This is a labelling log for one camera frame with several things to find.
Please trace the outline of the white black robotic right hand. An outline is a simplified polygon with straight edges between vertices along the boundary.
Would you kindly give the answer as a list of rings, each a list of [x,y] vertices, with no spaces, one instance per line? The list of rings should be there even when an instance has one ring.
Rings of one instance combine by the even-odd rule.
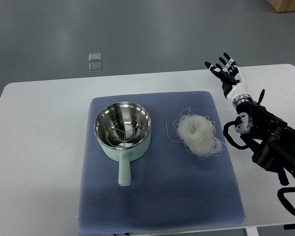
[[[225,98],[233,100],[239,95],[248,94],[248,83],[243,70],[227,53],[223,53],[223,56],[219,57],[222,65],[218,63],[213,65],[205,61],[205,66],[221,81]]]

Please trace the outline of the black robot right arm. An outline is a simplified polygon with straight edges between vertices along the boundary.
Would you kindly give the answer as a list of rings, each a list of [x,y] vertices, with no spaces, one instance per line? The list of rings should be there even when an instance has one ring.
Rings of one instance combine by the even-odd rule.
[[[295,207],[285,197],[295,192],[295,129],[261,105],[265,91],[254,101],[248,94],[233,98],[237,117],[224,125],[223,135],[235,148],[251,149],[252,161],[278,174],[283,188],[277,197],[283,207],[295,216]]]

